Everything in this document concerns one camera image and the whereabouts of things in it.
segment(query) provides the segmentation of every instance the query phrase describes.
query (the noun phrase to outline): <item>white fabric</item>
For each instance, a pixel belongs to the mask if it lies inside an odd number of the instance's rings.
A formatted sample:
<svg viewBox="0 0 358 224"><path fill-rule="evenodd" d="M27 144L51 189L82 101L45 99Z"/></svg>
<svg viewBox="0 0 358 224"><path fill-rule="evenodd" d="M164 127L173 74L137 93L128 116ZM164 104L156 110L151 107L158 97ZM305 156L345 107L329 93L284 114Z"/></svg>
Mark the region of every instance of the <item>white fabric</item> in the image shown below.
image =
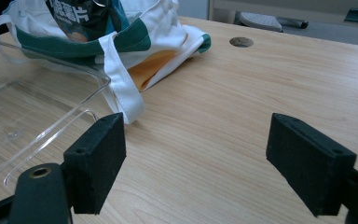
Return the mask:
<svg viewBox="0 0 358 224"><path fill-rule="evenodd" d="M158 41L158 48L153 45L151 49L146 51L119 53L121 61L127 69L132 68L148 56L162 49L179 50L182 47L183 41L186 39L186 30L182 28L178 17L175 15L176 9L174 6L175 4L172 3L172 0L159 0L140 16L147 28L149 38L152 42ZM100 62L103 62L103 59L97 57L96 63Z"/></svg>
<svg viewBox="0 0 358 224"><path fill-rule="evenodd" d="M121 5L123 6L127 19L131 24L157 2L158 0L123 0L121 1Z"/></svg>
<svg viewBox="0 0 358 224"><path fill-rule="evenodd" d="M9 15L0 15L0 26L5 24L14 38L14 42L17 46L21 47L19 40L17 39L17 32L14 28L13 20Z"/></svg>
<svg viewBox="0 0 358 224"><path fill-rule="evenodd" d="M187 39L182 47L176 52L175 57L167 62L158 72L150 79L145 87L145 90L155 85L158 81L170 74L174 69L176 69L182 62L187 58L193 56L200 45L203 43L203 35L205 35L202 30L194 26L183 25L183 28L187 32Z"/></svg>
<svg viewBox="0 0 358 224"><path fill-rule="evenodd" d="M27 34L68 39L51 16L44 0L13 1L3 14L9 15L12 22Z"/></svg>
<svg viewBox="0 0 358 224"><path fill-rule="evenodd" d="M123 112L124 122L132 123L144 113L145 105L127 69L117 63L121 60L113 42L116 35L113 32L98 39L104 51L103 70L111 78L110 89L116 96L118 110Z"/></svg>

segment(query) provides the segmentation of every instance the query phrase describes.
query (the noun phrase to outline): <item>wooden tabletop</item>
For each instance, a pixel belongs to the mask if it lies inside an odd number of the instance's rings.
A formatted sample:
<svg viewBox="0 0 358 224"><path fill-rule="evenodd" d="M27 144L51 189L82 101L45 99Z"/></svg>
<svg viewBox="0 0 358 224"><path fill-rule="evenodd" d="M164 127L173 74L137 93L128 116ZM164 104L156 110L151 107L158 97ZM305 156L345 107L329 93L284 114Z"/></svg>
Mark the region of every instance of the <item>wooden tabletop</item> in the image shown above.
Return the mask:
<svg viewBox="0 0 358 224"><path fill-rule="evenodd" d="M314 217L266 146L282 113L358 155L358 46L181 22L209 33L211 49L142 93L146 110L125 129L128 156L103 211L75 223L344 223L344 206Z"/></svg>

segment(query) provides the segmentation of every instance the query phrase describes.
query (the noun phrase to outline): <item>orange fabric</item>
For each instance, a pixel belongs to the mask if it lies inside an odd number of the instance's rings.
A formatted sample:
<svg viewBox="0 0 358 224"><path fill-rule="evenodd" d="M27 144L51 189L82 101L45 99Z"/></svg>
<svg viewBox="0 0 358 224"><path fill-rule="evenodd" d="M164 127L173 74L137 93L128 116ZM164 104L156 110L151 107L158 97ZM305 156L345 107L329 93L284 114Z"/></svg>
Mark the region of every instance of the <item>orange fabric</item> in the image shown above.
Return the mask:
<svg viewBox="0 0 358 224"><path fill-rule="evenodd" d="M143 62L128 69L135 86L142 91L147 86L150 78L169 62L175 55L175 50L162 50L148 56Z"/></svg>

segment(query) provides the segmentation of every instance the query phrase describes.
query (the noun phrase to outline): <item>green stripe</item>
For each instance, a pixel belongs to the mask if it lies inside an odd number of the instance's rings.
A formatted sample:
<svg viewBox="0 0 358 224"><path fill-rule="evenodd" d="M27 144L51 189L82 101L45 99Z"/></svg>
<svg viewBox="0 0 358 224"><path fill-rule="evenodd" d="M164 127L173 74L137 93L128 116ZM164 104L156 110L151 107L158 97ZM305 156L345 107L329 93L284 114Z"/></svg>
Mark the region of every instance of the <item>green stripe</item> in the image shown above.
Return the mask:
<svg viewBox="0 0 358 224"><path fill-rule="evenodd" d="M212 45L212 39L208 34L205 34L202 36L204 39L204 42L201 44L201 46L197 49L199 53L203 53L211 48Z"/></svg>
<svg viewBox="0 0 358 224"><path fill-rule="evenodd" d="M76 43L56 36L34 36L17 28L17 38L24 49L29 49L50 57L71 63L90 65L97 55L103 55L98 40ZM118 52L146 51L151 48L150 36L143 21L136 20L115 38Z"/></svg>

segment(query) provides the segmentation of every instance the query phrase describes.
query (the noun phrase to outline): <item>transparent plastic tray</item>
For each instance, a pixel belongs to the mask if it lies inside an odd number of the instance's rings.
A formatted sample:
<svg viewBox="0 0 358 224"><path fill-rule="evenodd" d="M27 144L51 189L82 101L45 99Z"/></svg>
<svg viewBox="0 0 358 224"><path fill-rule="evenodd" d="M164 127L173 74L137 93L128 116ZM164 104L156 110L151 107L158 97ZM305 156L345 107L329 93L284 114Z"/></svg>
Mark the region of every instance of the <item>transparent plastic tray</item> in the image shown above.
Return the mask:
<svg viewBox="0 0 358 224"><path fill-rule="evenodd" d="M0 42L0 200L14 193L20 173L61 164L62 153L112 113L104 99L109 82L90 68Z"/></svg>

